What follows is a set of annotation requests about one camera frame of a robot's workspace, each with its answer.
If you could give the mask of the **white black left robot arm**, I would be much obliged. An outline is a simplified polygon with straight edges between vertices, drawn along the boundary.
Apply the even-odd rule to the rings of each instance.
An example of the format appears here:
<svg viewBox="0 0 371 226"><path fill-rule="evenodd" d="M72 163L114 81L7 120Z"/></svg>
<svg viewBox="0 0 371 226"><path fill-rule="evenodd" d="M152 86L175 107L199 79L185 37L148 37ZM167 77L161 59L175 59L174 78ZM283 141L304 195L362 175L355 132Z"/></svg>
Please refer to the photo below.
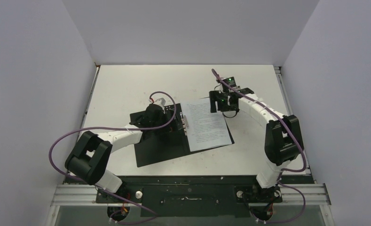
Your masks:
<svg viewBox="0 0 371 226"><path fill-rule="evenodd" d="M65 161L65 168L89 185L108 191L108 197L116 203L126 197L123 181L107 170L111 153L129 145L135 145L160 133L173 131L176 119L176 104L165 106L155 101L124 128L108 132L85 131Z"/></svg>

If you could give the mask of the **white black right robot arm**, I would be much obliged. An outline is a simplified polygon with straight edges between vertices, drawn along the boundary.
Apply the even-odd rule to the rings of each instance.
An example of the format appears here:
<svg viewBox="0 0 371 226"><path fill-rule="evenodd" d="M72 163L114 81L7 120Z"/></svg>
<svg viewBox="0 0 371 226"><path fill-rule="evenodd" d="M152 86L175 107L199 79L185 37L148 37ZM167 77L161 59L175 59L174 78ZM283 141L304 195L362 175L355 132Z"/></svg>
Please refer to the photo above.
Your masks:
<svg viewBox="0 0 371 226"><path fill-rule="evenodd" d="M282 172L288 170L303 149L298 118L275 111L248 88L239 92L210 91L209 100L212 113L242 111L265 129L266 164L256 177L258 185L252 188L253 199L265 201L270 197L270 187L277 184Z"/></svg>

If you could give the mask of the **white paper sheet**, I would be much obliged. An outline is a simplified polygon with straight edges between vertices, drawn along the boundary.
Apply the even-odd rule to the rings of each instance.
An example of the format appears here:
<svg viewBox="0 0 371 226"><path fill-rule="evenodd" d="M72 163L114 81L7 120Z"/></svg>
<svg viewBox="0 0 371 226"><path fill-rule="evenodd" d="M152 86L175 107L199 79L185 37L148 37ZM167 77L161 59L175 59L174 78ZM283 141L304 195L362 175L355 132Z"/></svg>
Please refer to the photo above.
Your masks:
<svg viewBox="0 0 371 226"><path fill-rule="evenodd" d="M224 116L210 113L208 98L183 102L181 109L189 125L187 139L191 152L233 144Z"/></svg>

